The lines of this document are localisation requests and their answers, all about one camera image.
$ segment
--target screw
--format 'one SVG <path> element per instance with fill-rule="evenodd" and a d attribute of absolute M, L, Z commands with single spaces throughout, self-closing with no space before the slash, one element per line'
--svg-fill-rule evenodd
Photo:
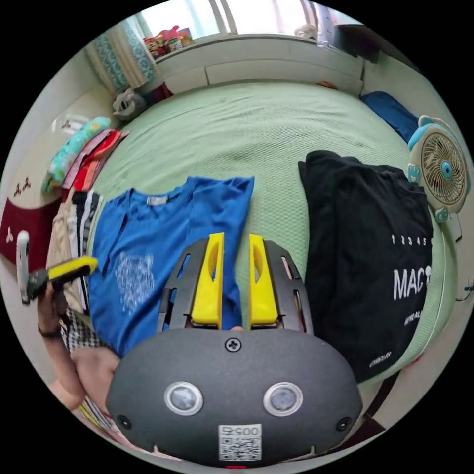
<path fill-rule="evenodd" d="M 345 431 L 351 425 L 351 419 L 346 416 L 342 420 L 339 420 L 339 423 L 336 425 L 337 431 Z"/>
<path fill-rule="evenodd" d="M 117 416 L 117 420 L 118 420 L 118 424 L 119 424 L 122 428 L 125 428 L 126 430 L 131 429 L 132 423 L 131 423 L 131 421 L 130 421 L 126 416 L 118 415 L 118 416 Z"/>
<path fill-rule="evenodd" d="M 242 347 L 242 343 L 235 337 L 231 337 L 226 341 L 226 349 L 229 352 L 237 352 Z"/>

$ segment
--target teal patterned cloth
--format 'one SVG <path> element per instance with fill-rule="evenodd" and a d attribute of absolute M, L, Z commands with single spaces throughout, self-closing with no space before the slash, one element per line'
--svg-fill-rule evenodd
<path fill-rule="evenodd" d="M 110 128 L 110 119 L 107 117 L 96 117 L 82 126 L 54 155 L 41 189 L 45 193 L 50 193 L 54 188 L 61 186 L 81 150 L 107 128 Z"/>
<path fill-rule="evenodd" d="M 107 30 L 103 34 L 99 35 L 91 42 L 90 46 L 95 49 L 97 55 L 94 55 L 94 58 L 92 58 L 89 53 L 88 55 L 98 76 L 103 76 L 101 71 L 98 70 L 100 66 L 102 66 L 116 89 L 120 89 L 124 86 L 136 88 L 140 85 L 143 85 L 130 83 L 130 79 L 127 78 L 121 66 L 120 55 L 114 49 L 113 41 L 111 40 L 111 34 L 120 35 L 122 38 L 126 37 L 136 60 L 135 66 L 139 68 L 143 76 L 143 84 L 153 80 L 155 78 L 154 64 L 151 61 L 151 57 L 148 54 L 148 50 L 146 49 L 143 39 L 133 27 L 133 20 L 130 18 L 110 28 L 110 30 Z M 100 60 L 100 65 L 97 64 L 97 57 Z"/>

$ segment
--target window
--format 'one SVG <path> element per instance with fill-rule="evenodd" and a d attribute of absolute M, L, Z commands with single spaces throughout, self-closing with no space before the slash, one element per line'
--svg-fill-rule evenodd
<path fill-rule="evenodd" d="M 195 40 L 219 33 L 209 0 L 169 0 L 143 10 L 142 15 L 152 36 L 175 25 L 189 28 Z"/>
<path fill-rule="evenodd" d="M 360 21 L 357 21 L 350 16 L 341 13 L 340 11 L 328 8 L 329 14 L 331 15 L 332 22 L 334 25 L 361 25 Z"/>
<path fill-rule="evenodd" d="M 196 40 L 216 34 L 283 34 L 310 22 L 313 5 L 305 0 L 168 0 L 142 11 L 152 36 L 178 25 Z"/>

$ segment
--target dark red cushion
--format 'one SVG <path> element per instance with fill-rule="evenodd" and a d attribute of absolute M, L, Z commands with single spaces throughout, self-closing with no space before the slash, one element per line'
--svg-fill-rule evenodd
<path fill-rule="evenodd" d="M 30 234 L 29 271 L 46 266 L 53 219 L 58 213 L 60 200 L 43 207 L 26 209 L 15 206 L 7 199 L 1 218 L 0 253 L 16 265 L 16 238 L 20 231 Z"/>

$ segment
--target pink cloth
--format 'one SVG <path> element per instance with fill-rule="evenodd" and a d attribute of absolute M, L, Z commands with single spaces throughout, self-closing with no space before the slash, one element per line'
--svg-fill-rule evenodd
<path fill-rule="evenodd" d="M 84 158 L 87 155 L 91 154 L 110 135 L 111 131 L 112 130 L 108 128 L 107 130 L 100 132 L 90 142 L 88 142 L 87 145 L 81 150 L 78 157 L 74 160 L 73 165 L 69 169 L 68 174 L 66 175 L 66 178 L 64 178 L 64 182 L 61 185 L 63 189 L 71 188 L 74 180 L 76 179 L 76 176 L 78 175 L 80 166 Z"/>

